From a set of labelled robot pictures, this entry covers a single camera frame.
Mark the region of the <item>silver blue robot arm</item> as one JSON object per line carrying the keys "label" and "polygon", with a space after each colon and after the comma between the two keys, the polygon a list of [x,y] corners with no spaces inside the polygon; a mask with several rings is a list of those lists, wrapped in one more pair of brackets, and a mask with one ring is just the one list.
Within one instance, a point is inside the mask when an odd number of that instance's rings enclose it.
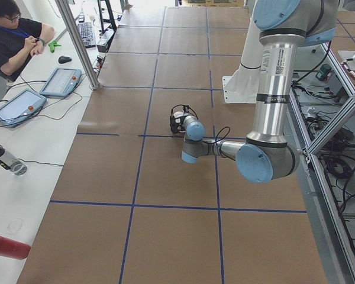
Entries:
{"label": "silver blue robot arm", "polygon": [[188,111],[171,114],[171,131],[182,128],[185,132],[182,160],[196,163],[210,155],[233,159],[243,177],[254,183],[293,173],[298,153],[283,129],[296,51],[334,37],[338,6],[338,1],[257,1],[252,20],[260,30],[262,55],[253,128],[244,143],[205,139],[198,117]]}

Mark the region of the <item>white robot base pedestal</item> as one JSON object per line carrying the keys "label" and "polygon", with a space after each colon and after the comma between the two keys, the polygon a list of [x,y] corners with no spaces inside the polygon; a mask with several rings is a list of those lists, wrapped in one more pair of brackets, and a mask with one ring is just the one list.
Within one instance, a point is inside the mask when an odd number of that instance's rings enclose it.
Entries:
{"label": "white robot base pedestal", "polygon": [[255,104],[259,87],[263,46],[260,29],[254,22],[254,2],[239,68],[232,76],[223,76],[222,85],[226,104]]}

